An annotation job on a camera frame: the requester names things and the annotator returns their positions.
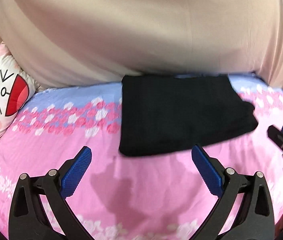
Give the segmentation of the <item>black fleece-lined pants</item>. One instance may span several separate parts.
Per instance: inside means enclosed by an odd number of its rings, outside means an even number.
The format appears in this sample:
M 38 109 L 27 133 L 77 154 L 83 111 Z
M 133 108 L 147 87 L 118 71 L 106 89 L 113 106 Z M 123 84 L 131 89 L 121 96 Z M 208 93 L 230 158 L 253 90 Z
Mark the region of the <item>black fleece-lined pants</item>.
M 220 76 L 125 76 L 119 151 L 141 157 L 208 146 L 252 132 L 255 107 Z

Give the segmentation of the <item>pink floral bed sheet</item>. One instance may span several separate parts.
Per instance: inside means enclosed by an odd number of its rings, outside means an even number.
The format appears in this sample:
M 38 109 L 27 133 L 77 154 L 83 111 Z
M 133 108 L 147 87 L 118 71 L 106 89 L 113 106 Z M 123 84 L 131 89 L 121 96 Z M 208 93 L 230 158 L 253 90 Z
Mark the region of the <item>pink floral bed sheet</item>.
M 283 126 L 283 92 L 256 78 L 232 77 L 259 122 L 249 134 L 208 146 L 206 152 L 241 174 L 264 173 L 274 217 L 283 214 L 283 157 L 268 139 L 270 125 Z M 216 197 L 199 175 L 190 151 L 127 158 L 118 151 L 121 84 L 48 89 L 35 94 L 0 138 L 0 231 L 8 234 L 18 177 L 45 175 L 83 146 L 92 162 L 67 199 L 96 239 L 188 239 Z

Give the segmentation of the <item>white cartoon face pillow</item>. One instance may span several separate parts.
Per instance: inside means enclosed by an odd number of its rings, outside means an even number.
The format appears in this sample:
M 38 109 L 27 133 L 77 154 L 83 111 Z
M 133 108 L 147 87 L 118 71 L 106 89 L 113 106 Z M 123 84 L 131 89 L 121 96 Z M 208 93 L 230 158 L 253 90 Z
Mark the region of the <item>white cartoon face pillow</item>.
M 39 84 L 12 56 L 6 44 L 0 44 L 0 137 L 13 123 L 18 111 L 35 94 Z

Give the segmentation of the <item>beige curtain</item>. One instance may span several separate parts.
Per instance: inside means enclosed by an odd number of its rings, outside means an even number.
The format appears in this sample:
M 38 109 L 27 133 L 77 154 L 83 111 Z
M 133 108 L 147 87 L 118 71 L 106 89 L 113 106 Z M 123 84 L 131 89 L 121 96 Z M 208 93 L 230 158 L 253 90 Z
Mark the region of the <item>beige curtain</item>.
M 283 0 L 0 0 L 0 43 L 44 87 L 256 72 L 283 88 Z

